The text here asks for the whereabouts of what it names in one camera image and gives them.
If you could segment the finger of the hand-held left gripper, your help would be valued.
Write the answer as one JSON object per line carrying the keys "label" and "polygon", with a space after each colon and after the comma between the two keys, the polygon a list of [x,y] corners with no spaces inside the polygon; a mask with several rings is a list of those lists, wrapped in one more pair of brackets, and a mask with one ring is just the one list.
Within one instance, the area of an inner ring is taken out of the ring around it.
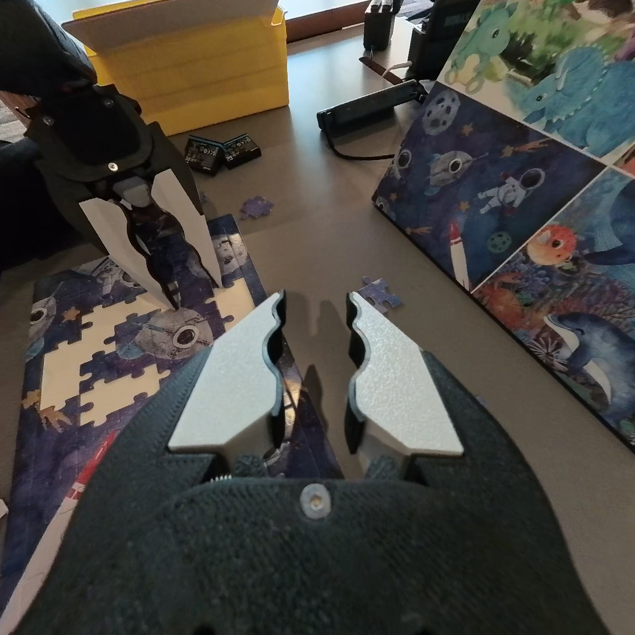
{"label": "finger of the hand-held left gripper", "polygon": [[222,274],[204,215],[198,211],[172,170],[158,173],[153,180],[153,200],[179,223],[187,244],[195,250],[202,268],[218,287]]}
{"label": "finger of the hand-held left gripper", "polygon": [[97,197],[82,201],[79,206],[110,259],[138,282],[162,309],[176,309],[177,304],[166,285],[151,273],[148,255],[133,235],[131,221],[122,207]]}

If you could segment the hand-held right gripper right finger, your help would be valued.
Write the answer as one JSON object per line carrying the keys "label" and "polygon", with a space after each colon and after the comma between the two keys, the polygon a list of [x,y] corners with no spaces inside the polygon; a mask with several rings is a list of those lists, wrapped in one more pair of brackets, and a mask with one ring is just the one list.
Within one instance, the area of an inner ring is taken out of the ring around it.
{"label": "hand-held right gripper right finger", "polygon": [[364,472],[382,457],[405,474],[412,458],[459,458],[464,446],[428,367],[409,336],[356,292],[346,297],[349,356],[345,439]]}

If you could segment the yellow cardboard box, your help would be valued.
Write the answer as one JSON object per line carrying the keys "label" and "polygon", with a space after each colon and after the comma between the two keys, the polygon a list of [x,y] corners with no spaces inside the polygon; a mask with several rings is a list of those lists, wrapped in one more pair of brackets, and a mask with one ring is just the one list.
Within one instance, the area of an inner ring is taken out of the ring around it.
{"label": "yellow cardboard box", "polygon": [[99,84],[136,100],[167,135],[289,104],[279,1],[124,1],[62,24]]}

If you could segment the white table with wooden edge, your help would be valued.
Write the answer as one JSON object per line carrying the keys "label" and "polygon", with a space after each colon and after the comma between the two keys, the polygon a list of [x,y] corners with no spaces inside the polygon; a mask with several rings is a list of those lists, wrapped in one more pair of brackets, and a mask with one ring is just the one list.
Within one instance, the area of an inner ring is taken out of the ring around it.
{"label": "white table with wooden edge", "polygon": [[287,43],[295,43],[362,24],[369,1],[278,1]]}

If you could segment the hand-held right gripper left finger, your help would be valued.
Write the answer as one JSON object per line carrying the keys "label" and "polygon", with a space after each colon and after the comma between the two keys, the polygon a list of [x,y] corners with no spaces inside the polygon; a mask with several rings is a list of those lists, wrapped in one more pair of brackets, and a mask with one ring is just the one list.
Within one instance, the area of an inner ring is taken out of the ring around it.
{"label": "hand-held right gripper left finger", "polygon": [[286,292],[277,291],[222,335],[204,356],[168,441],[173,453],[215,453],[228,465],[263,461],[284,437],[282,328]]}

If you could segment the purple puzzle piece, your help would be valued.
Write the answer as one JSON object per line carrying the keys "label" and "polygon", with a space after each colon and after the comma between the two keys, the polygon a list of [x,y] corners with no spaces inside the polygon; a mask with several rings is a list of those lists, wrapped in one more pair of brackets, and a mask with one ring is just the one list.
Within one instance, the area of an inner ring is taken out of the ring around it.
{"label": "purple puzzle piece", "polygon": [[274,208],[274,203],[262,196],[255,196],[247,199],[241,206],[241,219],[246,220],[248,218],[257,219],[260,217],[266,217],[271,214]]}

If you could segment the flat black charger device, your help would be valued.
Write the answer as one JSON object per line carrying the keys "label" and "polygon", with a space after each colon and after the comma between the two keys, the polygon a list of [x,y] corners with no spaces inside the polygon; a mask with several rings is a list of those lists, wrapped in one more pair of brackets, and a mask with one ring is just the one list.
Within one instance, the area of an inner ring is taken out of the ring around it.
{"label": "flat black charger device", "polygon": [[390,117],[398,106],[423,102],[428,93],[423,83],[411,79],[321,110],[317,123],[322,132],[334,135],[359,130]]}

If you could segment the space jigsaw puzzle board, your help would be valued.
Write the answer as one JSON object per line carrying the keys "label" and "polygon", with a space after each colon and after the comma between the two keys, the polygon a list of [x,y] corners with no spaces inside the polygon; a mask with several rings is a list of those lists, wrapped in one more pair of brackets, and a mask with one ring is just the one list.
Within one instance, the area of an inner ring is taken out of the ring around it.
{"label": "space jigsaw puzzle board", "polygon": [[154,243],[182,308],[162,311],[108,258],[34,288],[1,564],[1,611],[20,617],[92,471],[118,434],[196,353],[266,292],[232,215],[208,221],[223,289],[176,234]]}

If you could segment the small black charger box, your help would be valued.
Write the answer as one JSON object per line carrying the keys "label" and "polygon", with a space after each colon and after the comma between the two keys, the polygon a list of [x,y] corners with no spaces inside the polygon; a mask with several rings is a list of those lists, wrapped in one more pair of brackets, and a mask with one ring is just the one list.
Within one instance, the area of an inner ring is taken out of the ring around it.
{"label": "small black charger box", "polygon": [[363,46],[367,52],[387,49],[394,24],[393,1],[371,1],[364,12]]}

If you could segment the pale lavender puzzle piece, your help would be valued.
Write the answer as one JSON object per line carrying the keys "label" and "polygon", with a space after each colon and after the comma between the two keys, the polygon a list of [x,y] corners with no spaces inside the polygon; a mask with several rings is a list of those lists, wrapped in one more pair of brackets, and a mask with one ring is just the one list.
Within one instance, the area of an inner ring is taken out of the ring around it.
{"label": "pale lavender puzzle piece", "polygon": [[401,298],[389,292],[388,283],[385,279],[372,281],[369,277],[364,276],[362,282],[364,284],[358,290],[359,295],[370,303],[379,313],[386,314],[388,306],[392,309],[396,309],[402,305]]}

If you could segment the black device box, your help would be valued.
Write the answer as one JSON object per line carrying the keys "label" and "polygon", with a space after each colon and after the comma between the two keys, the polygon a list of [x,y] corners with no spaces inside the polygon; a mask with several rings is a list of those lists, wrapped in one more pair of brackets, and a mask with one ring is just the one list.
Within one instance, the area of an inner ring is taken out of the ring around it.
{"label": "black device box", "polygon": [[435,80],[455,48],[479,1],[434,1],[412,29],[407,79]]}

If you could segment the illustrated puzzle box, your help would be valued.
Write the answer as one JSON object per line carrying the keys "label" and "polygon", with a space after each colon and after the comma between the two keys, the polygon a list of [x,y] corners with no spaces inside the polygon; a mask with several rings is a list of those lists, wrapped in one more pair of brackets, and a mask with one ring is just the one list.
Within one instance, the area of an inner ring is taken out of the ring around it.
{"label": "illustrated puzzle box", "polygon": [[480,1],[430,81],[372,202],[634,451],[634,2]]}

